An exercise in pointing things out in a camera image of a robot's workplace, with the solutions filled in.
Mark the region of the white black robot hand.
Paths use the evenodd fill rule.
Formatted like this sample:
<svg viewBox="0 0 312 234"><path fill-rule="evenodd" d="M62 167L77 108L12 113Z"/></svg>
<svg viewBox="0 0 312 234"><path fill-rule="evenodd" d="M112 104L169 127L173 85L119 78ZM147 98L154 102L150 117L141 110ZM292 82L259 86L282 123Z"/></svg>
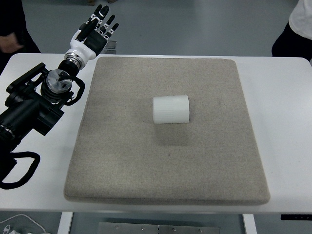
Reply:
<svg viewBox="0 0 312 234"><path fill-rule="evenodd" d="M97 27L99 27L108 12L109 6L98 5L94 13L90 16L90 22L96 21ZM84 23L73 35L70 41L70 49L66 52L66 57L74 55L75 58L80 60L93 60L106 46L108 42L107 39L109 39L119 27L119 23L115 23L114 26L106 32L114 19L115 15L111 15L107 22L99 28L99 33L96 31L91 33L93 25L91 23Z"/></svg>

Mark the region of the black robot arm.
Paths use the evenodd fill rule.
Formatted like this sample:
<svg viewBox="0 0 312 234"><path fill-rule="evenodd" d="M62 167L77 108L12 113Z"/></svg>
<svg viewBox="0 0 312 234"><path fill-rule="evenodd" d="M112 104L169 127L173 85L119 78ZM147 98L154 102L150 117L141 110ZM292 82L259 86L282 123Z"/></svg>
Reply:
<svg viewBox="0 0 312 234"><path fill-rule="evenodd" d="M101 53L119 26L110 26L114 15L104 20L108 12L107 5L96 8L72 37L71 48L57 69L47 70L40 63L7 87L7 109L0 116L2 156L13 151L33 129L46 135L63 116L62 107L81 99L85 84L77 77L79 71Z"/></svg>

